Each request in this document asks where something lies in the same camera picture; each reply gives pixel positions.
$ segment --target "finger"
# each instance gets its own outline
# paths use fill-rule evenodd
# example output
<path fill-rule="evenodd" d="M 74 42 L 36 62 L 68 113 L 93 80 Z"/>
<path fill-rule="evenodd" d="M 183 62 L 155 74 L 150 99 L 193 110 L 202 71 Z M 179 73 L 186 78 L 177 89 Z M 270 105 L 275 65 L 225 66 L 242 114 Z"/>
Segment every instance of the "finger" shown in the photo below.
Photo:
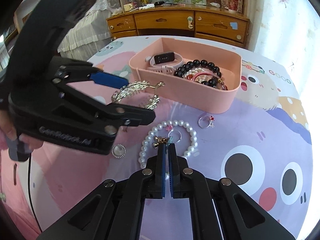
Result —
<path fill-rule="evenodd" d="M 30 137 L 30 136 L 28 136 L 26 134 L 21 134 L 19 136 L 19 140 L 24 142 L 24 143 L 26 143 L 26 144 L 28 144 L 29 145 L 29 149 L 32 150 L 32 151 L 35 150 L 35 149 L 41 148 L 42 145 L 43 145 L 43 141 L 38 140 L 38 139 L 33 138 L 33 137 Z"/>
<path fill-rule="evenodd" d="M 0 128 L 10 140 L 14 141 L 17 138 L 17 131 L 11 122 L 8 112 L 4 110 L 0 110 Z"/>

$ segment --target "human hand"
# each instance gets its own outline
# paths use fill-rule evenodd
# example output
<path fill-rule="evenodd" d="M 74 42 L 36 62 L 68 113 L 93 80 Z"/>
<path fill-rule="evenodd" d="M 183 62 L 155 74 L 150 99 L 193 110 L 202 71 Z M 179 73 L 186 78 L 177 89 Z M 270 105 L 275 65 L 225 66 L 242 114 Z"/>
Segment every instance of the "human hand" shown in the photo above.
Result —
<path fill-rule="evenodd" d="M 13 126 L 10 116 L 7 111 L 0 110 L 0 150 L 8 148 L 5 136 L 14 141 L 17 138 L 17 131 Z M 31 151 L 40 148 L 43 145 L 43 141 L 32 138 L 26 134 L 21 134 L 19 140 L 28 145 Z"/>

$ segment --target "pink plastic tray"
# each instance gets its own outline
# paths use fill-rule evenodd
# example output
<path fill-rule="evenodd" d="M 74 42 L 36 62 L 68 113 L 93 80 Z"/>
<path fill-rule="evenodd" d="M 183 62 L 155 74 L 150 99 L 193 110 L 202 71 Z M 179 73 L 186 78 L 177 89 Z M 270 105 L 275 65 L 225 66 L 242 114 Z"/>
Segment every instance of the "pink plastic tray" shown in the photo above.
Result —
<path fill-rule="evenodd" d="M 146 62 L 145 59 L 148 56 L 152 57 L 155 54 L 168 51 L 174 51 L 182 55 L 185 63 L 195 59 L 205 59 L 208 62 L 213 62 L 220 68 L 228 91 L 215 89 L 172 75 L 146 70 L 149 62 Z M 230 108 L 240 87 L 241 60 L 240 55 L 214 46 L 173 38 L 160 38 L 133 56 L 129 61 L 129 66 L 137 81 L 147 80 L 153 85 L 163 81 L 165 86 L 157 91 L 161 97 L 208 113 L 221 114 Z"/>

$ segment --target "metal screw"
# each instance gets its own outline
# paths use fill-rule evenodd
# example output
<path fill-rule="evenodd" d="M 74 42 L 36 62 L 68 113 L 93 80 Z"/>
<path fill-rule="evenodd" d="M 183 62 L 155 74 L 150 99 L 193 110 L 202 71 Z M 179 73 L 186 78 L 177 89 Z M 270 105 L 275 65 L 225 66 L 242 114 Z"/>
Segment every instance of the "metal screw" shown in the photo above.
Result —
<path fill-rule="evenodd" d="M 114 126 L 112 125 L 107 125 L 105 128 L 104 128 L 105 132 L 109 135 L 114 135 L 118 132 L 117 128 L 115 128 Z"/>
<path fill-rule="evenodd" d="M 142 171 L 142 174 L 143 175 L 150 175 L 152 173 L 152 170 L 150 170 L 150 169 L 144 169 L 143 171 Z"/>
<path fill-rule="evenodd" d="M 190 175 L 190 174 L 193 173 L 193 169 L 191 169 L 191 168 L 184 168 L 184 169 L 183 169 L 183 173 L 184 173 L 184 174 L 187 174 L 187 175 Z"/>
<path fill-rule="evenodd" d="M 52 80 L 52 82 L 55 83 L 55 84 L 58 84 L 58 83 L 61 82 L 61 79 L 60 78 L 55 78 L 55 79 Z"/>
<path fill-rule="evenodd" d="M 107 180 L 105 180 L 105 181 L 103 182 L 103 185 L 104 185 L 105 187 L 112 187 L 113 184 L 114 184 L 114 182 L 113 182 L 112 179 L 107 179 Z"/>
<path fill-rule="evenodd" d="M 121 108 L 121 107 L 117 107 L 117 108 L 116 108 L 116 111 L 117 111 L 119 114 L 123 114 L 123 113 L 124 113 L 124 109 Z"/>
<path fill-rule="evenodd" d="M 221 183 L 222 183 L 223 185 L 225 185 L 225 186 L 229 186 L 229 185 L 231 185 L 231 180 L 228 179 L 228 178 L 223 178 L 223 179 L 221 180 Z"/>

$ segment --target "black pupil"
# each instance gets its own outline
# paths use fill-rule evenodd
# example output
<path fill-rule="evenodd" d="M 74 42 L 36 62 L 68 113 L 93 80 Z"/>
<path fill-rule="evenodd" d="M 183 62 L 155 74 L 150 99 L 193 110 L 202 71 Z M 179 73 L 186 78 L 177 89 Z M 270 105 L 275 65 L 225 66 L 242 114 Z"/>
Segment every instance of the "black pupil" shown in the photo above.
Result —
<path fill-rule="evenodd" d="M 287 170 L 282 178 L 282 190 L 284 194 L 291 195 L 297 185 L 297 175 L 294 170 Z"/>
<path fill-rule="evenodd" d="M 248 77 L 248 79 L 252 82 L 252 83 L 255 83 L 256 80 L 253 78 L 253 77 Z"/>
<path fill-rule="evenodd" d="M 227 160 L 224 172 L 234 183 L 243 185 L 251 178 L 252 162 L 247 155 L 236 153 Z"/>

